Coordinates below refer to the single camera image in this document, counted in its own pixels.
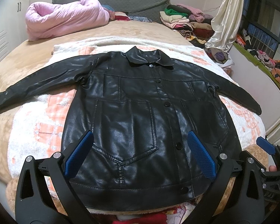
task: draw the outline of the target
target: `jacket collar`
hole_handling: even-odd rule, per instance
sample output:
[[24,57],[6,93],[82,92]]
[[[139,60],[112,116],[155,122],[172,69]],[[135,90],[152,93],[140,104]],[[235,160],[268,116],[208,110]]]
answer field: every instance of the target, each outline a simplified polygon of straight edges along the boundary
[[172,66],[173,63],[168,55],[161,50],[153,51],[142,51],[136,46],[126,52],[126,58],[129,62],[134,64],[147,64],[147,63],[158,63],[162,66]]

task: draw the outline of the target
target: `jacket sleeve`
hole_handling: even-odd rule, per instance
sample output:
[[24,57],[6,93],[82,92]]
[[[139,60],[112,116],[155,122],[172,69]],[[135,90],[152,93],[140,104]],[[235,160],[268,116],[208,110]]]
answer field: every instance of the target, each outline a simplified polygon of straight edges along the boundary
[[71,57],[25,77],[0,93],[0,110],[65,85],[83,83],[97,55]]
[[198,67],[199,72],[207,82],[212,84],[217,92],[220,92],[229,98],[233,99],[243,107],[250,111],[261,115],[260,105],[253,99],[253,97],[244,89],[232,83],[231,81],[205,69]]

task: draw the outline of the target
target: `green mat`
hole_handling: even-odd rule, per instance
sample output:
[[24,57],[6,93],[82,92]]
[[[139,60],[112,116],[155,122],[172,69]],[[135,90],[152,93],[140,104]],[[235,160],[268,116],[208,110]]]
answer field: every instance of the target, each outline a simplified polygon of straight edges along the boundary
[[233,43],[233,46],[243,55],[247,58],[248,61],[252,62],[253,65],[257,66],[260,70],[262,70],[265,74],[267,74],[273,82],[277,85],[277,87],[280,89],[279,83],[276,81],[276,79],[273,77],[272,73],[266,69],[264,64],[262,64],[258,59],[256,59],[253,55],[251,55],[247,50],[245,50],[242,46],[240,46],[237,43]]

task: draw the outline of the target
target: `pink comforter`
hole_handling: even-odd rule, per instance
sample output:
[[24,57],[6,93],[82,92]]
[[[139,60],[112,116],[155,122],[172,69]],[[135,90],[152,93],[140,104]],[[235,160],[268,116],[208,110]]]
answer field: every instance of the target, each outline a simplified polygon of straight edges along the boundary
[[106,25],[109,13],[98,0],[68,4],[32,3],[26,13],[29,41],[54,38]]

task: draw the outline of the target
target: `finger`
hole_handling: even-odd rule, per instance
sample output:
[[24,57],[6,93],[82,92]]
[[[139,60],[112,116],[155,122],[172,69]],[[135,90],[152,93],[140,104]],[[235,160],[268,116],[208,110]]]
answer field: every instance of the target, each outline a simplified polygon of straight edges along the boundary
[[277,167],[276,166],[269,166],[269,172],[276,172]]

